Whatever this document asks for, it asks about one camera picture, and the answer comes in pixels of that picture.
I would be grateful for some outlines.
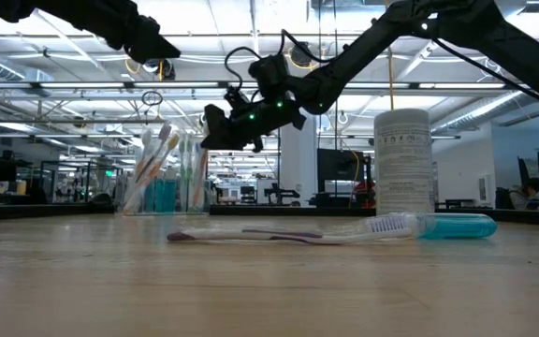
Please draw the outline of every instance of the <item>wooden table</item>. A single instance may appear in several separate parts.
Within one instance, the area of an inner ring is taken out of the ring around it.
[[[167,243],[180,222],[0,222],[0,336],[539,336],[539,226],[480,241]]]

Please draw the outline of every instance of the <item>white column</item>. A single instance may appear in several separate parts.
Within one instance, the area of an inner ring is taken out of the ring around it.
[[[317,135],[314,116],[304,110],[307,118],[302,130],[292,125],[281,132],[280,185],[300,193],[300,206],[309,207],[309,199],[317,193]]]

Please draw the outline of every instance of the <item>robotic arm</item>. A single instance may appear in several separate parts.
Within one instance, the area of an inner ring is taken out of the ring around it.
[[[137,4],[130,0],[0,0],[0,18],[18,22],[36,8],[103,37],[116,51],[124,48],[141,64],[180,56],[180,51],[159,35],[159,24],[139,15]]]
[[[432,14],[437,18],[429,19]],[[508,23],[493,0],[402,0],[372,21],[371,28],[350,46],[344,46],[343,53],[304,78],[290,76],[280,53],[252,63],[249,74],[257,80],[264,100],[250,103],[243,98],[235,105],[228,99],[233,108],[229,118],[217,107],[206,107],[210,134],[201,145],[242,150],[252,142],[258,152],[261,135],[290,123],[301,129],[305,118],[299,108],[310,114],[327,112],[346,83],[402,36],[433,39],[443,46],[441,38],[481,51],[539,93],[539,42]],[[226,97],[235,95],[229,89]]]

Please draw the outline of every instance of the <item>ceiling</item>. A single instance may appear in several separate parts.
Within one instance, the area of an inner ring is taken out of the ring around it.
[[[362,6],[363,1],[344,0],[336,2],[336,20],[331,1],[324,2],[324,15],[319,14],[313,0],[308,11],[306,0],[139,0],[139,12],[154,17],[161,26],[161,34],[182,51],[182,58],[173,60],[176,81],[235,81],[223,65],[225,55],[239,46],[258,50],[262,55],[277,52],[280,45],[280,30],[287,29],[299,41],[306,41],[315,54],[324,57],[342,52],[345,43],[352,42],[370,26],[370,20],[383,13],[380,6]],[[366,1],[379,5],[379,2]],[[507,20],[539,40],[539,12],[521,12],[526,1],[497,1]],[[0,19],[0,62],[11,69],[26,72],[39,69],[52,77],[53,81],[157,81],[155,75],[146,72],[134,62],[125,60],[121,51],[115,51],[105,41],[88,32],[73,28],[69,23],[47,13],[40,13],[45,20],[35,15],[12,24]],[[337,38],[334,29],[338,29]],[[474,60],[497,69],[488,58],[477,51],[458,49]],[[391,71],[398,82],[440,83],[491,83],[496,82],[480,69],[430,45],[427,40],[402,37],[391,45],[393,54]],[[251,55],[237,53],[234,67],[246,81]],[[290,64],[293,75],[304,76],[309,69]],[[509,76],[503,69],[502,74]],[[379,57],[361,71],[355,82],[389,81],[390,66],[386,57]],[[0,118],[29,119],[48,113],[51,119],[117,120],[128,118],[152,119],[157,115],[170,120],[183,130],[199,132],[198,120],[208,104],[229,110],[222,99],[223,89],[182,88],[160,91],[165,100],[157,107],[141,108],[135,113],[134,105],[140,105],[139,96],[144,90],[127,91],[60,89],[51,91],[48,97],[27,94],[21,91],[0,90]],[[246,89],[250,95],[253,89]],[[417,108],[427,110],[434,123],[446,121],[457,110],[486,96],[503,94],[501,90],[452,90],[452,91],[394,91],[394,108]],[[87,100],[86,96],[98,96]],[[373,118],[390,110],[387,87],[382,90],[356,90],[345,92],[338,100],[340,120],[335,118],[332,108],[329,123],[324,120],[323,135],[333,135],[338,127],[342,135],[371,135]],[[161,125],[148,125],[158,129]],[[77,129],[73,125],[43,125],[45,131],[55,133],[96,133],[93,125]],[[123,125],[121,131],[140,134],[144,125]],[[0,132],[13,130],[0,126]],[[322,139],[322,146],[333,146],[331,139]],[[265,140],[269,149],[277,148],[276,139]],[[367,139],[346,139],[354,149],[370,151]],[[106,150],[119,150],[113,144]]]

